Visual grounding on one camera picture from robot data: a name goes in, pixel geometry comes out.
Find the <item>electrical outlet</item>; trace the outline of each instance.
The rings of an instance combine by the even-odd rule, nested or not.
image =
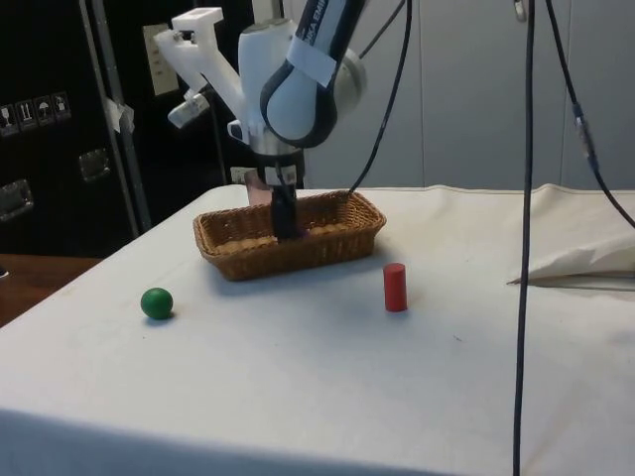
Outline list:
[[[245,184],[245,176],[248,172],[255,171],[253,167],[232,167],[231,171],[231,182],[232,183],[240,183]]]

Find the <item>green ball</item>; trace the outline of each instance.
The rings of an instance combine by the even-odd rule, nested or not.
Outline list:
[[[141,308],[151,319],[169,319],[173,305],[172,295],[161,288],[147,290],[141,296]]]

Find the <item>white tablecloth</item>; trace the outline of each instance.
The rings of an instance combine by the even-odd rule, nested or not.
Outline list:
[[[246,203],[221,188],[1,329],[0,474],[511,474],[522,195],[364,193],[388,217],[371,259],[227,283],[191,231]],[[534,211],[539,260],[629,231],[596,193]],[[175,319],[144,317],[152,287]],[[531,289],[526,474],[635,474],[633,300]]]

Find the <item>wicker basket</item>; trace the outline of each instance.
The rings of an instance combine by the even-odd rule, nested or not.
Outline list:
[[[282,243],[269,205],[207,213],[193,225],[203,258],[225,279],[244,281],[369,256],[386,217],[362,195],[336,191],[299,199],[298,221],[308,236]]]

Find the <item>red cylinder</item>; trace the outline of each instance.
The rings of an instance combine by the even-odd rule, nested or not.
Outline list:
[[[406,267],[401,263],[392,263],[384,267],[384,296],[386,310],[401,312],[408,308]]]

